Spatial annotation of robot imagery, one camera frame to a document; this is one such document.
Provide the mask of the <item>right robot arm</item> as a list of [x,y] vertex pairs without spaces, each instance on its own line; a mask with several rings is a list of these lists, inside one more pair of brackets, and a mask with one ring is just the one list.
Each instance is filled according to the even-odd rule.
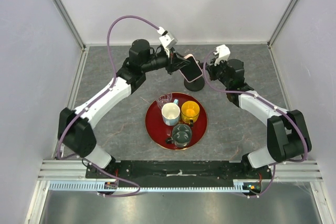
[[245,178],[254,178],[259,168],[266,165],[307,159],[312,144],[302,112],[288,111],[261,97],[246,83],[244,64],[240,60],[222,60],[220,63],[212,60],[203,64],[203,70],[209,75],[207,82],[221,82],[228,100],[267,128],[266,146],[243,157],[240,172]]

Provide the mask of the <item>black phone stand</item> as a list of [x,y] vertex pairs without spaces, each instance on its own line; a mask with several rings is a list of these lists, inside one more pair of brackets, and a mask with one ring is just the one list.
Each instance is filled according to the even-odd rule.
[[198,79],[188,82],[187,80],[184,80],[184,86],[186,89],[192,92],[198,92],[201,91],[205,86],[205,80],[203,77],[199,77]]

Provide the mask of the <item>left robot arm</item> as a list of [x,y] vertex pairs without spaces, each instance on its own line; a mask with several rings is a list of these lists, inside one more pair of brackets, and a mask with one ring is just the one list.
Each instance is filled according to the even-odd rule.
[[144,83],[147,72],[164,68],[172,73],[188,64],[187,58],[174,48],[166,50],[160,45],[153,49],[147,40],[135,40],[115,78],[76,109],[64,108],[61,111],[59,143],[95,164],[97,173],[103,178],[111,178],[115,173],[114,158],[97,144],[94,127],[115,105]]

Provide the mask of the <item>pink smartphone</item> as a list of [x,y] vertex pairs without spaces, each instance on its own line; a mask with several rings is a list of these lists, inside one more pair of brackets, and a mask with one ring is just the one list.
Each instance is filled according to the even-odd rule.
[[193,82],[200,78],[203,75],[203,72],[197,63],[195,57],[192,54],[189,54],[184,57],[189,64],[180,69],[180,73],[187,82]]

